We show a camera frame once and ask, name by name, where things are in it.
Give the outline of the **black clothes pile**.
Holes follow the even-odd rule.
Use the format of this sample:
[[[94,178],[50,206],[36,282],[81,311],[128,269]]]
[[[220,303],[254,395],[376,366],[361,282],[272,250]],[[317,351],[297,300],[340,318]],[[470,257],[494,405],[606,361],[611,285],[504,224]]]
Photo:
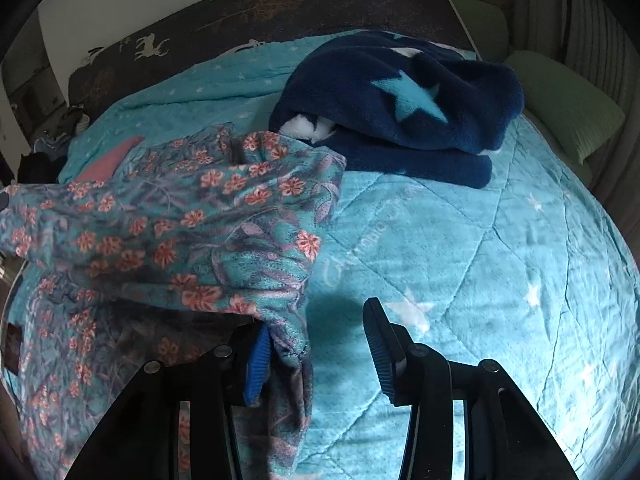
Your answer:
[[[22,155],[16,182],[21,184],[56,183],[66,162],[65,156],[52,160],[46,153]]]

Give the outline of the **smartphone on bed edge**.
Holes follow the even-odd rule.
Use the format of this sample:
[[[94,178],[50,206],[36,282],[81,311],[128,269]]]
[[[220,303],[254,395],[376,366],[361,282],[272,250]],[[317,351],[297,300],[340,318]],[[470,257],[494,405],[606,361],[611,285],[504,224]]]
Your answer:
[[[14,375],[20,370],[20,353],[23,333],[20,326],[6,324],[3,343],[3,362],[6,369]]]

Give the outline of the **green pillow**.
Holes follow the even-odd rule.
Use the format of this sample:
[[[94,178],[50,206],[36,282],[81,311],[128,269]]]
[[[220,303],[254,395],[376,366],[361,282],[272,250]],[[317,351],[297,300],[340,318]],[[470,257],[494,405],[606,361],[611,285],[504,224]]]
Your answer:
[[[546,125],[572,162],[584,162],[623,127],[623,109],[565,65],[533,51],[512,53],[506,65],[518,76],[525,107]]]

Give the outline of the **floral teal long-sleeve garment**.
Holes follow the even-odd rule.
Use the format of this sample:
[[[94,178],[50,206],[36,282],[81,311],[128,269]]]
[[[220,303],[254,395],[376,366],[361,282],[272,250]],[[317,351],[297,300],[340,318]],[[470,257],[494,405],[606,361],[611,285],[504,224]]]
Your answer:
[[[5,188],[1,247],[27,263],[17,399],[35,475],[70,472],[144,362],[194,361],[242,318],[274,347],[265,396],[235,414],[243,472],[290,474],[311,415],[305,289],[345,168],[324,146],[220,125],[111,179]]]

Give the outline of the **green cushion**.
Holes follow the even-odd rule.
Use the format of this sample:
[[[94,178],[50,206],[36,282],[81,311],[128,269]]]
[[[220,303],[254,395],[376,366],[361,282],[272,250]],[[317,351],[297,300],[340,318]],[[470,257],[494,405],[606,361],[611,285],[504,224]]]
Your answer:
[[[502,62],[509,55],[506,17],[498,6],[480,0],[451,0],[484,61]]]

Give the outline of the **grey striped clothes pile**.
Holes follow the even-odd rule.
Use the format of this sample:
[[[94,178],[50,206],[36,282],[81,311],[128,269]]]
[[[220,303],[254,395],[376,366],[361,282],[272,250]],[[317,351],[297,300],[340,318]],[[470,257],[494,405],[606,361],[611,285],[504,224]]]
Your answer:
[[[58,122],[35,140],[34,153],[53,153],[62,150],[74,136],[86,131],[91,119],[82,106],[71,106],[58,118]]]

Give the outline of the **teal star quilt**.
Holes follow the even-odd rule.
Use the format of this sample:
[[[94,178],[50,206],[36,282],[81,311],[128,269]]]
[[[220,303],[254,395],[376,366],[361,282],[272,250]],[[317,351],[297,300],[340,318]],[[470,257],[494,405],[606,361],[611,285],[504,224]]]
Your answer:
[[[361,322],[390,318],[448,359],[500,362],[582,479],[639,460],[639,271],[598,201],[525,117],[491,154],[486,188],[349,171],[306,285],[314,382],[302,443],[281,465],[244,448],[255,479],[393,479],[408,413],[378,385]],[[147,359],[212,346],[186,312],[119,306],[30,264],[9,308],[23,342],[15,394],[23,455],[61,479]]]

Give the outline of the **pink folded cloth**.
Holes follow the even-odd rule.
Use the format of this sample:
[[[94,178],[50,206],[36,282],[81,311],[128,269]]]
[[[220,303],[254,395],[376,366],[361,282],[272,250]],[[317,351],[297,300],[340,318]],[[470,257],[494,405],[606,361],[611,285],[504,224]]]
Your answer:
[[[116,148],[101,156],[76,177],[76,182],[105,181],[114,176],[116,169],[120,166],[129,152],[144,140],[143,136],[122,141]]]

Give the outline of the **grey pleated curtain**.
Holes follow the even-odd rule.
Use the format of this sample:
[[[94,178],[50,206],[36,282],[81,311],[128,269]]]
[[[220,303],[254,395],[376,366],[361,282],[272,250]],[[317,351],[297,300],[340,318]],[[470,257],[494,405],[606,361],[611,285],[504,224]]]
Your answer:
[[[566,65],[602,90],[626,122],[592,160],[602,204],[639,197],[639,49],[603,0],[513,0],[512,40]]]

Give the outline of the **navy star fleece blanket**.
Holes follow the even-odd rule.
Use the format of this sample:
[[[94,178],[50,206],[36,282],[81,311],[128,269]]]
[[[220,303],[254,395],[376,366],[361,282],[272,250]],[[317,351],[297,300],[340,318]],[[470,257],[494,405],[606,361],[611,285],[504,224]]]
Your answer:
[[[325,146],[352,171],[484,188],[524,107],[503,64],[390,32],[331,39],[296,67],[270,130]]]

